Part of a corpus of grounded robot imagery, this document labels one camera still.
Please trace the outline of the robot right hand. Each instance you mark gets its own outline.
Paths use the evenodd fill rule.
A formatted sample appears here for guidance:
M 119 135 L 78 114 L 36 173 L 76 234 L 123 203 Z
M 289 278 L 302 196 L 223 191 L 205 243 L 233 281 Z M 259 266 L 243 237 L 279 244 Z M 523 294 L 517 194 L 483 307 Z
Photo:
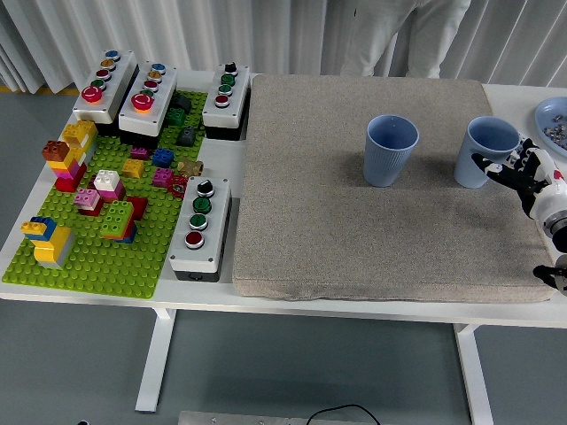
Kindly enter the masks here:
M 514 190 L 525 214 L 551 228 L 566 218 L 566 180 L 547 151 L 523 137 L 511 155 L 512 166 L 472 153 L 475 165 L 491 180 Z

